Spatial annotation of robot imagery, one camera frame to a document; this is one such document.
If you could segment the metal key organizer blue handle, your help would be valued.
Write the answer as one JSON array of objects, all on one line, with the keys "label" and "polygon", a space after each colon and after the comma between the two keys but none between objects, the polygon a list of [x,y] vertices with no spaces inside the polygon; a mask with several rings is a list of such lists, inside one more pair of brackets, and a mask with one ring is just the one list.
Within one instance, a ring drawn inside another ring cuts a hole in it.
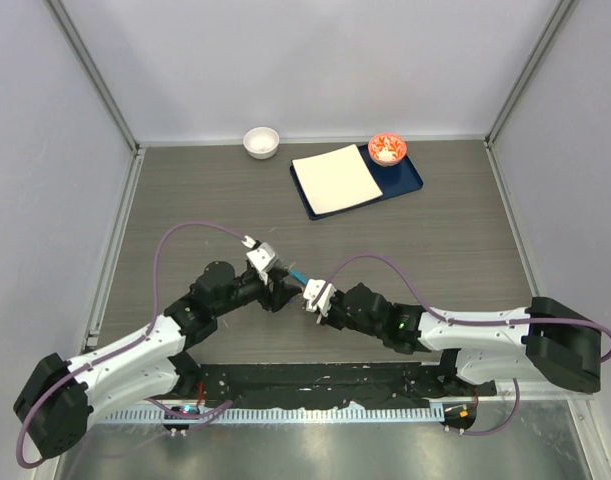
[{"label": "metal key organizer blue handle", "polygon": [[295,268],[294,263],[291,263],[291,264],[282,263],[281,268],[285,270],[288,273],[288,276],[291,277],[298,284],[298,287],[300,289],[299,294],[302,295],[309,282],[309,278],[302,272],[298,271]]}]

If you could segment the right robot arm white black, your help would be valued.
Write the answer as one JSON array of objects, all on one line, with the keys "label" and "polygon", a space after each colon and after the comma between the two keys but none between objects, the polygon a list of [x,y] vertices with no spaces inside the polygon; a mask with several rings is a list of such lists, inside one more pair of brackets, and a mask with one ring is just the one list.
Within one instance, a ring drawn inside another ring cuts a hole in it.
[{"label": "right robot arm white black", "polygon": [[601,387],[601,333],[587,318],[549,297],[500,312],[429,312],[388,301],[364,284],[342,292],[323,280],[304,291],[318,323],[379,339],[400,354],[438,352],[442,391],[462,393],[492,380],[540,380],[574,392]]}]

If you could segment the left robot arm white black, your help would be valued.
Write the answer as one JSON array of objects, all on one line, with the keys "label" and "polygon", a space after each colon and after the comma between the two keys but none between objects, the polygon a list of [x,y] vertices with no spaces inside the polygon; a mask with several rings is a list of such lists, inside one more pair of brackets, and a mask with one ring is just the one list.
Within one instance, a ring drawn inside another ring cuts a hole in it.
[{"label": "left robot arm white black", "polygon": [[281,310],[302,291],[287,275],[282,267],[260,274],[253,266],[236,274],[229,263],[212,262],[152,323],[84,355],[42,358],[13,405],[21,423],[17,462],[30,469],[61,455],[97,421],[140,400],[190,397],[200,369],[188,349],[238,308],[258,303],[272,313]]}]

